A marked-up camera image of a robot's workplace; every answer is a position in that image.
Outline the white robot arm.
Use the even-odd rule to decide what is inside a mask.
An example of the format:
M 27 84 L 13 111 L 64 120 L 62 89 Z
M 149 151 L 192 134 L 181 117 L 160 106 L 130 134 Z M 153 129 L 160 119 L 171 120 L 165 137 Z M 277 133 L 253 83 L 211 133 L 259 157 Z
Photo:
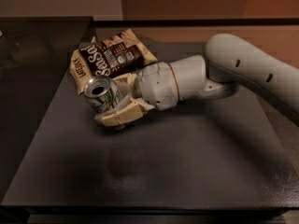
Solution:
M 163 111 L 191 98 L 226 98 L 239 86 L 299 124 L 299 69 L 235 35 L 213 35 L 201 55 L 154 63 L 116 79 L 123 92 L 121 103 L 94 117 L 105 127 L 131 123 L 153 108 Z

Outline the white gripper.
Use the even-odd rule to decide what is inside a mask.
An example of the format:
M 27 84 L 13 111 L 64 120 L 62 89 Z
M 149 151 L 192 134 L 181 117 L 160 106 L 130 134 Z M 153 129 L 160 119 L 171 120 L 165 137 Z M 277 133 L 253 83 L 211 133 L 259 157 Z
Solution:
M 131 123 L 141 119 L 151 109 L 163 111 L 178 103 L 177 83 L 168 63 L 151 64 L 136 74 L 122 74 L 113 80 L 126 96 L 116 108 L 95 115 L 94 119 L 105 127 Z M 138 98 L 128 94 L 134 91 Z

